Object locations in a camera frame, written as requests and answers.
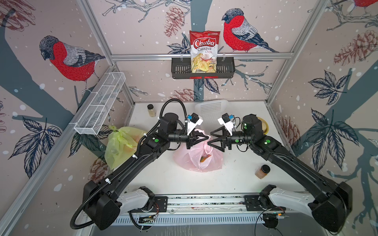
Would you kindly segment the pink plastic bag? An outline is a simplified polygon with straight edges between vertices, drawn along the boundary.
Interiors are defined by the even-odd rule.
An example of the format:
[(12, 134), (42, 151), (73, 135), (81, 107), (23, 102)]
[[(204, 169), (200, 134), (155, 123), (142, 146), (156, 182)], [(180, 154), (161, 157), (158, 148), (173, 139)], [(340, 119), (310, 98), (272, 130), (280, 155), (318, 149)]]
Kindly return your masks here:
[[(211, 172), (222, 169), (223, 153), (207, 144), (211, 140), (211, 136), (206, 141), (192, 146), (187, 149), (186, 146), (178, 148), (174, 151), (173, 160), (180, 167), (196, 172)], [(202, 156), (210, 154), (211, 157), (200, 163)]]

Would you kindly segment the green plastic bag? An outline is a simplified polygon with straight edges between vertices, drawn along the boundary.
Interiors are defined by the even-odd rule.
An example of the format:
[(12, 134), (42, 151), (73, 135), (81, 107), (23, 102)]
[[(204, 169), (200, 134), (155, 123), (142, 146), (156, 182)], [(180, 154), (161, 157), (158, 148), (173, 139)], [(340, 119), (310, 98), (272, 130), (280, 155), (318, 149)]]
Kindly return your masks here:
[(105, 150), (105, 162), (110, 170), (115, 170), (128, 160), (137, 150), (139, 140), (146, 133), (135, 127), (108, 126), (112, 131), (108, 136)]

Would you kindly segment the orange peach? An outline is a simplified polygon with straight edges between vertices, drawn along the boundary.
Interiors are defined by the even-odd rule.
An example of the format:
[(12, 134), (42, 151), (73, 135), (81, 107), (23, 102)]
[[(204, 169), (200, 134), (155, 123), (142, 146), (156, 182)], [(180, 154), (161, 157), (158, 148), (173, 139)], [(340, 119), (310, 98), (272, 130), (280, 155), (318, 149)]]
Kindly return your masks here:
[(206, 159), (208, 159), (209, 157), (211, 157), (210, 154), (206, 155), (206, 156), (202, 156), (201, 159), (200, 159), (200, 163), (203, 163)]

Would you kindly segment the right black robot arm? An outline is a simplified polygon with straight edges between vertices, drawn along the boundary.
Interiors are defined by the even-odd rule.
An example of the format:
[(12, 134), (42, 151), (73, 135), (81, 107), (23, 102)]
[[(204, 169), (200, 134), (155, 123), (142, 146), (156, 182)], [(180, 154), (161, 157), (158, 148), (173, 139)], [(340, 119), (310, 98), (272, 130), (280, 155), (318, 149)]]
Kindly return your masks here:
[(233, 145), (247, 145), (255, 154), (278, 166), (304, 188), (305, 192), (291, 192), (275, 185), (266, 186), (259, 194), (264, 210), (289, 208), (312, 217), (324, 229), (338, 234), (352, 211), (352, 188), (317, 173), (292, 155), (279, 141), (267, 136), (262, 121), (254, 115), (245, 116), (241, 130), (234, 131), (231, 116), (224, 114), (218, 122), (221, 127), (211, 131), (214, 139), (208, 145), (225, 151)]

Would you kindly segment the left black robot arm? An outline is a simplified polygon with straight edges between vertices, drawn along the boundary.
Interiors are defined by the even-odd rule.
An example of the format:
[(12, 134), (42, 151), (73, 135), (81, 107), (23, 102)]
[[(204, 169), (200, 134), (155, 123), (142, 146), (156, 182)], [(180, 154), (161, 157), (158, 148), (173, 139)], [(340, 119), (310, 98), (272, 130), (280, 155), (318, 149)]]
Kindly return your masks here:
[[(180, 121), (175, 113), (165, 113), (163, 109), (169, 103), (178, 102), (184, 113), (184, 121)], [(188, 115), (184, 103), (176, 98), (165, 102), (160, 111), (157, 123), (142, 136), (136, 152), (120, 167), (98, 183), (89, 181), (84, 186), (83, 201), (70, 221), (70, 227), (79, 230), (92, 224), (100, 230), (111, 226), (121, 213), (135, 209), (150, 210), (154, 205), (154, 193), (140, 187), (127, 193), (128, 184), (149, 164), (158, 159), (165, 151), (170, 150), (171, 143), (184, 143), (191, 148), (208, 136), (195, 128), (203, 119), (196, 113)]]

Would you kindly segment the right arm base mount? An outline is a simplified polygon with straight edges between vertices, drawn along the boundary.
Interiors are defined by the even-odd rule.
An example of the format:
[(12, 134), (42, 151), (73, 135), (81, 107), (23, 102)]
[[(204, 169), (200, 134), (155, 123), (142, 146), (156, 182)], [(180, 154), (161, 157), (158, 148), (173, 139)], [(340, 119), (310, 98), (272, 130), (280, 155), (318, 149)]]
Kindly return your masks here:
[(285, 207), (275, 206), (268, 197), (260, 195), (245, 195), (244, 205), (247, 211), (275, 210), (285, 212)]

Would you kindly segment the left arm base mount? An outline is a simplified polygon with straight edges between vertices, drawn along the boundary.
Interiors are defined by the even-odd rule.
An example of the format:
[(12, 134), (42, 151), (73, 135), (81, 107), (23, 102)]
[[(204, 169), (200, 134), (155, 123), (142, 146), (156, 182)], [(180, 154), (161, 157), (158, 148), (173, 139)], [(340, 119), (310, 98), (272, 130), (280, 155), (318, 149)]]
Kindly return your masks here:
[(157, 196), (154, 201), (148, 201), (144, 208), (134, 209), (132, 213), (161, 213), (167, 212), (168, 197), (167, 196)]

